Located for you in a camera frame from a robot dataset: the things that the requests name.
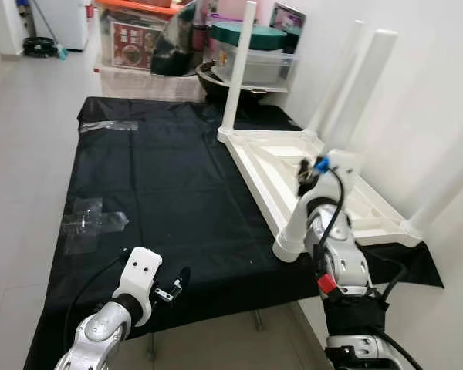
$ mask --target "black tablecloth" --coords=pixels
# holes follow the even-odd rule
[[[64,214],[77,198],[103,198],[103,212],[123,211],[123,232],[101,234],[95,251],[65,253],[59,236],[45,306],[29,351],[27,369],[51,369],[63,353],[66,309],[80,287],[123,247],[149,247],[163,257],[157,280],[169,286],[182,267],[191,283],[172,309],[155,310],[131,337],[240,311],[317,295],[309,258],[292,264],[272,254],[273,236],[226,147],[216,140],[223,107],[133,99],[88,98],[80,123],[137,120],[138,130],[97,129],[79,135]],[[275,106],[238,111],[241,129],[298,130]],[[425,244],[380,246],[403,261],[407,281],[442,286]],[[397,269],[367,257],[374,283]],[[123,266],[115,265],[87,289],[73,311],[69,333],[106,302]]]

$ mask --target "tiled floor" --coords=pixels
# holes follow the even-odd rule
[[[77,143],[76,115],[101,95],[93,73],[96,25],[83,53],[66,61],[23,58],[0,65],[0,370],[19,370],[42,310]],[[315,368],[305,338],[285,307],[263,311],[256,332],[244,313],[129,341],[114,369]]]

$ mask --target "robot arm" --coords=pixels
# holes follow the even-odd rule
[[[336,370],[420,370],[384,333],[387,294],[381,296],[372,285],[367,261],[343,210],[344,188],[337,173],[350,176],[350,169],[333,170],[327,158],[318,159],[315,166],[301,163],[301,198],[276,237],[273,252],[285,262],[294,261],[302,251],[312,257],[330,333],[326,355]]]
[[[152,312],[149,300],[154,277],[163,260],[144,247],[135,247],[110,302],[77,327],[73,346],[59,360],[55,370],[107,370],[120,343],[132,326],[146,324]],[[182,270],[170,293],[154,289],[156,297],[172,302],[188,283],[190,271]]]

